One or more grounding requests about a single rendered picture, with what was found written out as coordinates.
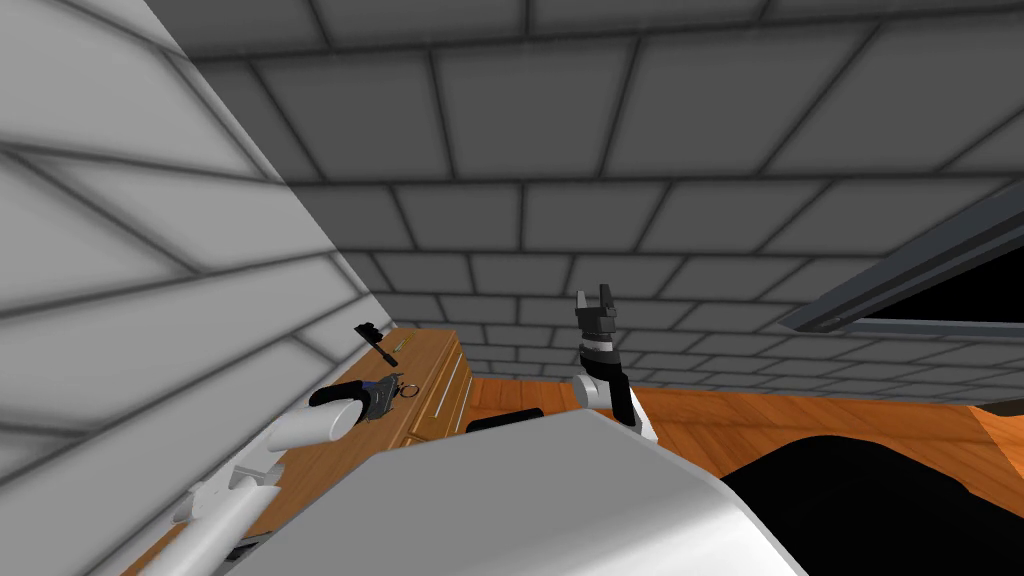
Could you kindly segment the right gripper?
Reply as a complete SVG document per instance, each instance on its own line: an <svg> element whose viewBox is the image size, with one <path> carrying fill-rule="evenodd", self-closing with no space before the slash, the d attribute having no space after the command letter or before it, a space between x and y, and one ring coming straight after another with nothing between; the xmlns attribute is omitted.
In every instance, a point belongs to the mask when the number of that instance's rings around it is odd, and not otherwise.
<svg viewBox="0 0 1024 576"><path fill-rule="evenodd" d="M599 285L599 307L589 307L584 291L575 292L577 326L584 334L610 335L616 332L617 311L606 283Z"/></svg>

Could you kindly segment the brown wooden dresser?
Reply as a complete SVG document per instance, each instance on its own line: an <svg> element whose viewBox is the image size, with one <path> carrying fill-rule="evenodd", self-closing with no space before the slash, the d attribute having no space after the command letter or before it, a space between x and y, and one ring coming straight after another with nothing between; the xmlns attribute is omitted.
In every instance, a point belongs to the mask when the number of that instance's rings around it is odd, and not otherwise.
<svg viewBox="0 0 1024 576"><path fill-rule="evenodd" d="M249 553L308 508L342 478L370 457L412 444L444 438L456 431L464 411L466 386L472 372L453 331L398 328L383 339L396 358L395 371L411 392L401 392L390 412L372 421L356 423L344 436L288 451L269 452L266 441L247 451L230 480L213 482L208 502L223 496L244 477L272 483L278 492L253 520L246 533L223 545L208 576L227 576Z"/></svg>

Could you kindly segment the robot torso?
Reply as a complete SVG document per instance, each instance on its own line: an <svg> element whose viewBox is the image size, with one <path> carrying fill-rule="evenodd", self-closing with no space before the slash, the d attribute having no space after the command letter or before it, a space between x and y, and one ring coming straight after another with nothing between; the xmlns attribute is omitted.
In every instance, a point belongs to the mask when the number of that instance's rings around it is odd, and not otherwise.
<svg viewBox="0 0 1024 576"><path fill-rule="evenodd" d="M228 576L807 576L722 481L591 410L376 454Z"/></svg>

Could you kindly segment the black slim tool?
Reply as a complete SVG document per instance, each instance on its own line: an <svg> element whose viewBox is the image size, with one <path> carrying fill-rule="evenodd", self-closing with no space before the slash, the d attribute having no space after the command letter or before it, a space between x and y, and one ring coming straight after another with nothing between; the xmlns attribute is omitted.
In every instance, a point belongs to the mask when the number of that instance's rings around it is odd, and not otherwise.
<svg viewBox="0 0 1024 576"><path fill-rule="evenodd" d="M368 344L381 355L387 364L391 367L398 366L398 362L390 354L381 348L380 342L383 340L383 334L372 322L359 324L354 327L354 330Z"/></svg>

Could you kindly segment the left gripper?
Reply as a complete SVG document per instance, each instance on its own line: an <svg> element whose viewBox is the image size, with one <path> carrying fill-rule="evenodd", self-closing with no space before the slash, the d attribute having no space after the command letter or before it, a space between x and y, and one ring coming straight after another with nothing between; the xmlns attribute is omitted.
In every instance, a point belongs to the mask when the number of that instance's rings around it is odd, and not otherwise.
<svg viewBox="0 0 1024 576"><path fill-rule="evenodd" d="M364 383L364 389L370 398L365 414L368 421L380 419L392 409L400 380L400 373L392 373L379 381Z"/></svg>

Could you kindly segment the dark grey framed window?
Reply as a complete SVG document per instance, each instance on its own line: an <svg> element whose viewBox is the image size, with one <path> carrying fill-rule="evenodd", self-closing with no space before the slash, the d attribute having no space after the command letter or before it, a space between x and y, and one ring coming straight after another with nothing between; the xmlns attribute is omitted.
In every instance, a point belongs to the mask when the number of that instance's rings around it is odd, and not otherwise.
<svg viewBox="0 0 1024 576"><path fill-rule="evenodd" d="M801 333L1024 338L1024 181L780 319Z"/></svg>

